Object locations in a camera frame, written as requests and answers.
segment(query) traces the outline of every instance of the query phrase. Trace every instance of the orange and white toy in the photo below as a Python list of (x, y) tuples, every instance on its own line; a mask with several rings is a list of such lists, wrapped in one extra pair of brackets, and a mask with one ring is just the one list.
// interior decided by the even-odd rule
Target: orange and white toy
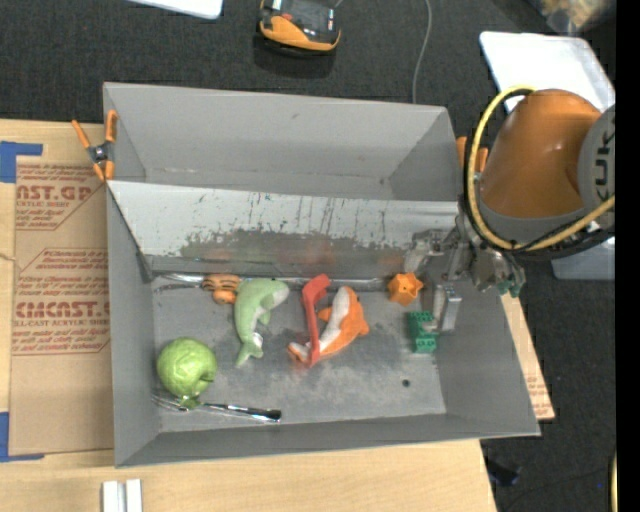
[[(318, 312), (318, 318), (327, 322), (320, 336), (320, 356), (335, 354), (358, 336), (369, 333), (364, 310), (358, 296), (349, 286), (341, 286), (333, 299), (332, 307)], [(311, 342), (304, 345), (289, 343), (289, 352), (300, 361), (307, 362)]]

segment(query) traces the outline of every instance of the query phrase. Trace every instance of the metal utensil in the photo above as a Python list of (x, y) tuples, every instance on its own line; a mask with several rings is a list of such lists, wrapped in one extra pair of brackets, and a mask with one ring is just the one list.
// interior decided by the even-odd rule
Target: metal utensil
[(256, 407), (244, 407), (233, 404), (212, 404), (209, 402), (201, 402), (197, 398), (190, 398), (185, 401), (182, 398), (175, 397), (166, 393), (153, 393), (151, 399), (153, 403), (178, 412), (189, 412), (196, 407), (206, 408), (211, 411), (229, 413), (234, 415), (242, 415), (256, 420), (278, 423), (282, 417), (282, 412), (278, 409), (259, 409)]

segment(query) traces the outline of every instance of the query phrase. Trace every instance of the white paper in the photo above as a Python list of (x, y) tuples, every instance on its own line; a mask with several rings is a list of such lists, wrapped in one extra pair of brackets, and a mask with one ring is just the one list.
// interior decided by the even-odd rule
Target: white paper
[(188, 14), (199, 18), (216, 19), (222, 12), (223, 0), (129, 0), (138, 4)]
[[(515, 85), (564, 89), (604, 112), (615, 91), (589, 44), (577, 37), (483, 32), (480, 45), (500, 91)], [(508, 112), (521, 97), (505, 102)]]

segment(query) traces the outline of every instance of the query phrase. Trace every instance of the yellow cable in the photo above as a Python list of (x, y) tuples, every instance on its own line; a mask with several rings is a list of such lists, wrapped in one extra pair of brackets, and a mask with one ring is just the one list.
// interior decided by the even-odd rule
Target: yellow cable
[[(517, 93), (519, 91), (534, 92), (535, 90), (536, 89), (534, 89), (533, 87), (528, 86), (528, 85), (516, 85), (516, 86), (513, 86), (513, 87), (509, 87), (509, 88), (505, 89), (504, 91), (500, 92), (491, 101), (491, 103), (489, 103), (489, 106), (486, 108), (486, 110), (482, 114), (482, 117), (480, 118), (480, 122), (478, 123), (478, 127), (476, 128), (476, 131), (474, 133), (474, 137), (473, 137), (473, 140), (472, 140), (472, 143), (471, 143), (471, 150), (470, 150), (470, 153), (469, 153), (469, 161), (467, 163), (467, 166), (468, 166), (468, 168), (467, 168), (467, 196), (469, 198), (469, 211), (471, 213), (471, 217), (472, 217), (472, 219), (474, 221), (474, 224), (478, 227), (478, 229), (480, 231), (479, 234), (483, 238), (485, 238), (485, 239), (489, 240), (490, 242), (492, 242), (494, 245), (497, 245), (498, 247), (502, 247), (503, 249), (520, 249), (520, 248), (524, 247), (526, 244), (518, 243), (518, 244), (514, 245), (510, 241), (504, 240), (503, 238), (500, 238), (493, 231), (491, 231), (491, 228), (489, 228), (489, 226), (484, 222), (484, 219), (482, 218), (482, 215), (480, 213), (480, 209), (478, 208), (478, 202), (477, 202), (477, 199), (476, 199), (476, 190), (475, 190), (475, 184), (474, 184), (475, 169), (473, 169), (473, 165), (474, 165), (474, 163), (476, 161), (478, 148), (480, 147), (480, 139), (482, 138), (482, 135), (484, 133), (485, 127), (487, 125), (487, 122), (489, 121), (489, 118), (493, 115), (493, 112), (495, 111), (496, 107), (500, 103), (502, 103), (505, 98), (507, 98), (508, 96), (513, 95), (514, 93)], [(586, 215), (582, 219), (579, 219), (574, 224), (572, 224), (568, 228), (564, 229), (563, 231), (561, 231), (557, 235), (554, 235), (554, 236), (551, 236), (551, 237), (549, 237), (549, 238), (547, 238), (545, 240), (542, 240), (542, 241), (532, 245), (531, 247), (528, 247), (526, 250), (527, 251), (535, 251), (535, 250), (544, 249), (546, 247), (550, 247), (550, 246), (552, 246), (554, 244), (562, 242), (566, 238), (570, 237), (571, 235), (577, 233), (578, 231), (580, 231), (581, 229), (586, 227), (591, 221), (593, 221), (593, 220), (597, 219), (598, 217), (600, 217), (607, 210), (613, 208), (614, 204), (615, 204), (615, 194), (612, 195), (607, 201), (603, 202), (598, 208), (593, 210), (591, 213), (589, 213), (588, 215)]]

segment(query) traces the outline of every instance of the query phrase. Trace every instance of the plastic fruit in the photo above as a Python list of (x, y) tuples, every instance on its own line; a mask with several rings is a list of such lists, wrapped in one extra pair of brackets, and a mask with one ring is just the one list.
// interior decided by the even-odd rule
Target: plastic fruit
[(213, 351), (193, 338), (177, 338), (162, 349), (156, 362), (162, 385), (180, 398), (194, 398), (213, 382), (218, 363)]

